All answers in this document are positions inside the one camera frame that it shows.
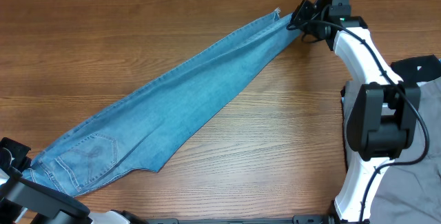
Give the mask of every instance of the jeans leg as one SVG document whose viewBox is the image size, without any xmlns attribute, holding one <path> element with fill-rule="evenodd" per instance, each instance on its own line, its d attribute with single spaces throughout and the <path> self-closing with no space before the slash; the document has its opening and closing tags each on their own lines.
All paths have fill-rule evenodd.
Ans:
<svg viewBox="0 0 441 224">
<path fill-rule="evenodd" d="M 72 196 L 132 170 L 159 171 L 298 35 L 274 11 L 221 39 L 64 134 L 27 179 Z"/>
</svg>

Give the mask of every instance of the black mount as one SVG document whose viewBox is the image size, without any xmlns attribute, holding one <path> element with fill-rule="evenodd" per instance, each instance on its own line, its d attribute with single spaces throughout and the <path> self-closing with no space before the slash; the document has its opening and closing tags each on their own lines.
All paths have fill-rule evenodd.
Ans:
<svg viewBox="0 0 441 224">
<path fill-rule="evenodd" d="M 367 24 L 361 17 L 351 17 L 351 6 L 349 0 L 316 0 L 312 3 L 303 0 L 292 13 L 291 21 L 287 29 L 298 28 L 305 35 L 310 34 L 317 38 L 317 41 L 326 40 L 329 49 L 334 49 L 334 38 L 337 29 L 325 25 L 306 22 L 310 20 L 328 21 L 344 28 L 362 27 L 367 28 Z"/>
<path fill-rule="evenodd" d="M 13 224 L 22 207 L 38 213 L 32 224 L 90 224 L 89 209 L 67 194 L 21 178 L 31 160 L 30 148 L 3 138 L 0 141 L 0 169 L 9 179 L 0 186 L 0 224 Z"/>
<path fill-rule="evenodd" d="M 420 89 L 416 83 L 398 84 L 418 110 Z M 383 103 L 393 114 L 382 115 Z M 411 146 L 416 117 L 410 107 L 390 85 L 362 85 L 347 123 L 347 141 L 364 161 L 388 156 L 396 159 L 403 149 Z"/>
</svg>

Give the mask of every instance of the wood grain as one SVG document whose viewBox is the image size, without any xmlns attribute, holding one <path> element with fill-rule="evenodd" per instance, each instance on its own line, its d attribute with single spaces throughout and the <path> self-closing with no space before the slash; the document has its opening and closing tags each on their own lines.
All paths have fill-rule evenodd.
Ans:
<svg viewBox="0 0 441 224">
<path fill-rule="evenodd" d="M 58 136 L 254 19 L 301 0 L 0 0 L 0 135 Z M 388 61 L 441 56 L 441 0 L 351 0 Z M 324 213 L 345 178 L 340 93 L 325 43 L 294 41 L 159 173 L 79 197 L 144 218 Z M 29 223 L 31 213 L 23 223 Z"/>
</svg>

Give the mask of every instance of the jeans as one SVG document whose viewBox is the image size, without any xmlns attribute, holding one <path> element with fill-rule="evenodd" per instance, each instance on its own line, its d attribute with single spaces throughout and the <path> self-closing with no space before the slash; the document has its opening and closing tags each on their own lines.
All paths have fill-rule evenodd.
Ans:
<svg viewBox="0 0 441 224">
<path fill-rule="evenodd" d="M 132 170 L 157 172 L 188 138 L 238 95 L 298 35 L 278 11 L 82 122 L 42 151 L 23 177 L 70 196 Z"/>
</svg>

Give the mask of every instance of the black cable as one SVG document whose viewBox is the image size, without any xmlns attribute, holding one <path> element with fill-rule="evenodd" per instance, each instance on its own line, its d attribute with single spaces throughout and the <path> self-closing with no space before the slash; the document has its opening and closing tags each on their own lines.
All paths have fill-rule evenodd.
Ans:
<svg viewBox="0 0 441 224">
<path fill-rule="evenodd" d="M 404 94 L 404 92 L 392 81 L 392 79 L 389 77 L 389 75 L 387 75 L 387 72 L 381 66 L 380 61 L 378 60 L 375 52 L 372 50 L 372 48 L 369 46 L 369 44 L 364 39 L 360 38 L 357 34 L 354 34 L 352 31 L 348 30 L 347 28 L 344 28 L 344 27 L 337 25 L 335 23 L 331 23 L 328 21 L 309 20 L 309 21 L 302 23 L 302 26 L 307 25 L 308 23 L 323 24 L 323 25 L 328 25 L 328 26 L 334 27 L 339 31 L 345 31 L 346 33 L 350 34 L 353 38 L 355 38 L 359 42 L 361 42 L 361 44 L 363 44 L 366 47 L 366 49 L 368 49 L 369 53 L 372 55 L 372 58 L 375 61 L 375 63 L 377 64 L 378 69 L 381 72 L 381 75 L 388 81 L 388 83 L 390 83 L 396 89 L 398 94 L 404 99 L 404 102 L 410 107 L 413 114 L 415 115 L 418 122 L 420 123 L 421 128 L 422 128 L 422 132 L 424 134 L 424 150 L 423 150 L 420 157 L 418 157 L 417 159 L 415 159 L 413 161 L 408 161 L 408 162 L 387 163 L 387 164 L 381 165 L 375 169 L 374 173 L 372 174 L 372 176 L 369 179 L 369 182 L 366 186 L 366 190 L 363 195 L 362 202 L 361 202 L 360 218 L 358 219 L 358 222 L 361 224 L 363 222 L 363 214 L 365 212 L 366 198 L 367 198 L 367 195 L 369 193 L 369 189 L 372 186 L 373 180 L 375 179 L 376 175 L 380 173 L 381 169 L 388 167 L 388 166 L 415 165 L 416 163 L 421 162 L 426 157 L 427 153 L 429 152 L 429 146 L 430 146 L 429 131 L 427 130 L 426 123 L 422 120 L 420 113 L 418 113 L 415 106 L 413 106 L 413 104 L 410 102 L 410 100 L 407 98 L 407 96 Z"/>
<path fill-rule="evenodd" d="M 317 12 L 317 13 L 311 18 L 311 20 L 314 20 L 315 18 L 317 18 L 319 14 L 320 14 L 320 12 Z M 294 23 L 290 23 L 290 24 L 288 24 L 288 26 L 287 26 L 287 30 L 289 30 L 289 31 L 297 30 L 297 29 L 299 29 L 299 28 L 302 28 L 302 27 L 306 26 L 307 24 L 308 24 L 308 22 L 306 21 L 306 22 L 302 23 L 301 25 L 299 25 L 298 27 L 296 27 L 296 26 L 294 25 Z"/>
<path fill-rule="evenodd" d="M 327 5 L 325 5 L 325 6 L 323 7 L 322 12 L 321 12 L 321 14 L 320 14 L 320 20 L 323 21 L 323 19 L 325 18 L 326 10 L 328 10 L 330 6 L 331 6 L 331 4 L 328 3 Z"/>
</svg>

